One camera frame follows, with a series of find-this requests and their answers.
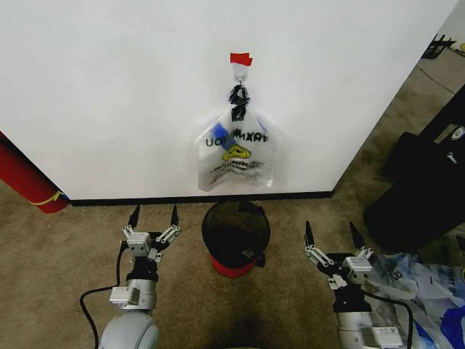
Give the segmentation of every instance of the trash can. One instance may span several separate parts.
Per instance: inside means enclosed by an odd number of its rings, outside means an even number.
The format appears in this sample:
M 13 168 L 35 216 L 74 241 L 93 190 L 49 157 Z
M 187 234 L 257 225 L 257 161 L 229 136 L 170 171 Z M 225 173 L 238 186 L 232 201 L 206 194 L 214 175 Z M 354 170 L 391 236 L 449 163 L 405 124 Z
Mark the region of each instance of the trash can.
M 270 224 L 260 206 L 249 201 L 222 202 L 206 213 L 202 236 L 215 269 L 230 278 L 264 266 Z

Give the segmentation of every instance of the red trash can base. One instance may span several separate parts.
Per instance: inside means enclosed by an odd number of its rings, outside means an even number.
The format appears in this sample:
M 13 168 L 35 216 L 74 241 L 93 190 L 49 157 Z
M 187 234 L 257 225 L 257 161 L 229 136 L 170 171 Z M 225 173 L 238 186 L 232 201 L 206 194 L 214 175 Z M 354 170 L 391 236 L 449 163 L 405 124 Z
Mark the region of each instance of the red trash can base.
M 223 276 L 227 276 L 228 278 L 237 278 L 239 276 L 247 274 L 255 265 L 256 259 L 249 264 L 244 265 L 240 268 L 227 268 L 222 265 L 220 262 L 214 259 L 214 257 L 210 254 L 211 262 L 213 263 L 214 268 Z

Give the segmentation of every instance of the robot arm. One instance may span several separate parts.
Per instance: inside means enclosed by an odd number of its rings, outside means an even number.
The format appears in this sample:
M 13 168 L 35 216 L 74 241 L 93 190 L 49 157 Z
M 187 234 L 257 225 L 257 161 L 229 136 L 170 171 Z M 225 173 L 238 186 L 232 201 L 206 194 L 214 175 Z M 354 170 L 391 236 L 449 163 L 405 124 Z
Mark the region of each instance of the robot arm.
M 357 228 L 350 223 L 355 254 L 325 254 L 315 246 L 310 223 L 306 223 L 304 253 L 318 270 L 328 277 L 336 298 L 333 312 L 338 321 L 339 342 L 343 348 L 398 348 L 403 343 L 396 327 L 373 326 L 371 306 L 365 301 L 361 286 L 371 272 L 370 256 Z
M 126 277 L 126 286 L 113 287 L 110 302 L 124 313 L 106 326 L 99 349 L 152 349 L 158 340 L 158 328 L 153 322 L 155 286 L 161 251 L 177 238 L 181 229 L 176 205 L 171 215 L 171 226 L 162 233 L 135 232 L 140 208 L 137 207 L 122 228 L 131 252 L 134 267 Z

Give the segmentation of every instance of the red fire extinguisher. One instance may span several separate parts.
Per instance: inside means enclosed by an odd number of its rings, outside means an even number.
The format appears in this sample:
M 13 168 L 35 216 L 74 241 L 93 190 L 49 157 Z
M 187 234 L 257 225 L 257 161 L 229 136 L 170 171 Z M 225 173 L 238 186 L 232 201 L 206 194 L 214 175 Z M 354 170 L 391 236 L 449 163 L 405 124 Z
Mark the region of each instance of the red fire extinguisher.
M 0 132 L 0 179 L 45 213 L 68 204 L 63 193 Z

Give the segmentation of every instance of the yellow stripe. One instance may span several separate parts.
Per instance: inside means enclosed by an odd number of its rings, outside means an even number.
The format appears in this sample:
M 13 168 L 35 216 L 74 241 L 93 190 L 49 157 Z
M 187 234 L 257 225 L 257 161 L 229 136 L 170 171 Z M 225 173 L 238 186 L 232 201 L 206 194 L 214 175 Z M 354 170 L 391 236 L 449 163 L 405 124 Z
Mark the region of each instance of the yellow stripe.
M 45 205 L 45 204 L 48 204 L 50 201 L 56 201 L 58 200 L 58 197 L 60 196 L 60 194 L 62 194 L 61 191 L 58 191 L 56 192 L 55 194 L 53 194 L 53 196 L 51 198 L 48 198 L 46 201 L 42 201 L 42 202 L 32 202 L 32 201 L 29 201 L 30 203 L 32 203 L 32 205 L 35 205 L 35 206 L 41 206 L 41 205 Z

